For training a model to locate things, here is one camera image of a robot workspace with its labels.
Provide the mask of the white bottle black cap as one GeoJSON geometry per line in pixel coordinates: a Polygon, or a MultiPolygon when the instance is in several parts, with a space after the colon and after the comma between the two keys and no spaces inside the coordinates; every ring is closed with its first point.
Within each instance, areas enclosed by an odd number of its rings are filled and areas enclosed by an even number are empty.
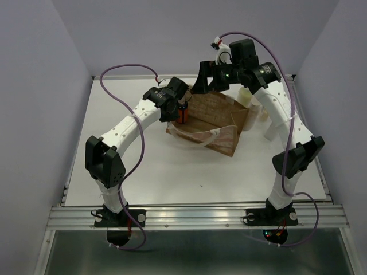
{"type": "Polygon", "coordinates": [[[273,141],[276,136],[277,136],[278,132],[276,129],[276,125],[275,123],[272,121],[270,126],[267,128],[267,130],[264,133],[264,137],[269,140],[269,141],[273,141]]]}

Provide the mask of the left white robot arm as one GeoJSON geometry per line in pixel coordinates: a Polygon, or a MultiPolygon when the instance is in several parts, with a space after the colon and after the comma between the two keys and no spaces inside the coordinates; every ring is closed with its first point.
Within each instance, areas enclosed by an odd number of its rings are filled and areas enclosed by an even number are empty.
{"type": "Polygon", "coordinates": [[[162,87],[152,87],[143,94],[138,105],[120,123],[101,137],[91,136],[85,144],[85,169],[97,182],[103,204],[109,210],[108,219],[116,226],[127,221],[123,208],[127,201],[120,193],[126,178],[122,156],[131,143],[140,137],[145,147],[143,131],[156,121],[170,122],[179,118],[178,102],[189,86],[177,77],[162,87]]]}

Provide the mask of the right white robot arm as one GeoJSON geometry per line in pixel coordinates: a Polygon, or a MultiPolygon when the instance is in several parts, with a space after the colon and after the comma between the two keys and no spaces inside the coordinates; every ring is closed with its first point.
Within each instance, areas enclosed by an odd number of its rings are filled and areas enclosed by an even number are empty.
{"type": "Polygon", "coordinates": [[[252,39],[243,39],[226,45],[221,38],[211,44],[217,50],[214,61],[200,62],[197,80],[192,87],[194,94],[222,92],[232,84],[241,84],[266,109],[282,141],[284,151],[272,158],[276,178],[267,198],[264,217],[269,223],[284,218],[289,208],[298,179],[325,142],[314,136],[305,126],[290,99],[290,89],[271,62],[260,64],[252,39]]]}

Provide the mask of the green pump bottle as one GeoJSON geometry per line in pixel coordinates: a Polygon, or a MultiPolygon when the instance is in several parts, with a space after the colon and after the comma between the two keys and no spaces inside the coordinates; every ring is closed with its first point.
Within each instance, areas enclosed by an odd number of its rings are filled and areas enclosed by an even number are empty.
{"type": "Polygon", "coordinates": [[[248,88],[241,87],[237,94],[237,102],[247,107],[252,99],[252,93],[248,88]]]}

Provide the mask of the amber liquid clear bottle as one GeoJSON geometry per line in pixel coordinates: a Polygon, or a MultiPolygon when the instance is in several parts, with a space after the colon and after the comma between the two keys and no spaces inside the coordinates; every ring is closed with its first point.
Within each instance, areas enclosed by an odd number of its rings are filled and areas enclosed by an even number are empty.
{"type": "Polygon", "coordinates": [[[268,120],[268,118],[269,118],[268,112],[265,109],[262,110],[261,113],[260,113],[260,116],[259,116],[259,120],[261,122],[265,122],[265,121],[268,120]]]}

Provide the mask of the clear pump bottle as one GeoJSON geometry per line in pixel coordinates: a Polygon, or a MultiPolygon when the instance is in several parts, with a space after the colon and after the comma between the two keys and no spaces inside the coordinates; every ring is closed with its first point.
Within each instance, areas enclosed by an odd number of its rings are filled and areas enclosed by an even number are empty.
{"type": "Polygon", "coordinates": [[[253,127],[260,112],[260,107],[261,103],[253,96],[248,105],[248,116],[243,128],[244,131],[249,131],[253,127]]]}

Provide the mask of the orange bottle dark cap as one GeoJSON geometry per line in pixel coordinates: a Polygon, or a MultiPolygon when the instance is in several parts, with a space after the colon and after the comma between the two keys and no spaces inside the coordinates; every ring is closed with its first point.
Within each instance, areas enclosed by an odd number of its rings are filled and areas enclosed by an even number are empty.
{"type": "Polygon", "coordinates": [[[188,121],[188,102],[185,99],[178,101],[178,115],[177,123],[185,124],[188,121]]]}

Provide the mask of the brown burlap canvas bag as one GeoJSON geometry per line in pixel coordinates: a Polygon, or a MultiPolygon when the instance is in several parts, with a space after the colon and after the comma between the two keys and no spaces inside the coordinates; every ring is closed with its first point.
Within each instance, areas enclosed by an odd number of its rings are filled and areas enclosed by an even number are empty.
{"type": "Polygon", "coordinates": [[[249,109],[220,92],[186,93],[188,119],[167,123],[166,133],[187,147],[206,147],[226,156],[235,153],[249,109]]]}

